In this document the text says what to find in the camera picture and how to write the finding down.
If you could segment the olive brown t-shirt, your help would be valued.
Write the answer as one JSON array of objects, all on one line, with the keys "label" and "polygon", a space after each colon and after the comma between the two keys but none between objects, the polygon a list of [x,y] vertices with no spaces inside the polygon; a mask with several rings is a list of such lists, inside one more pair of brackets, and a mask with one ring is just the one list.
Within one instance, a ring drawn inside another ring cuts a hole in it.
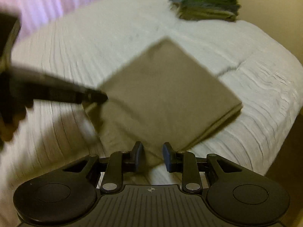
[{"label": "olive brown t-shirt", "polygon": [[100,89],[108,100],[84,105],[105,155],[144,146],[147,165],[162,147],[185,151],[234,119],[242,102],[225,84],[165,38],[113,73]]}]

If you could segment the grey olive folded garments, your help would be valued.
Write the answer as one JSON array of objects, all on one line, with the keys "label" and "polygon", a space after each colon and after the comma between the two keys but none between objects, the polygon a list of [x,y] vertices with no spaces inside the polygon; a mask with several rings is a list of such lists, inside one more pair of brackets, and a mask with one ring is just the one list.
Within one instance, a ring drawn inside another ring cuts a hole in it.
[{"label": "grey olive folded garments", "polygon": [[177,17],[187,21],[200,21],[204,19],[218,19],[228,22],[235,22],[238,15],[226,10],[217,8],[203,8],[191,5],[179,5],[171,2],[171,10],[175,12]]}]

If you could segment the green folded garment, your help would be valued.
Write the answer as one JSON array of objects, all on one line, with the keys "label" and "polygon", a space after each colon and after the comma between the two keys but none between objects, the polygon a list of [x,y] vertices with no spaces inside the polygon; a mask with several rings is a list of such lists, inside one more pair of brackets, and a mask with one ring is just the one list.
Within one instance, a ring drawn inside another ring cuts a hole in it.
[{"label": "green folded garment", "polygon": [[226,10],[238,15],[240,5],[238,0],[169,0],[179,5],[199,6],[203,8],[217,8],[219,10]]}]

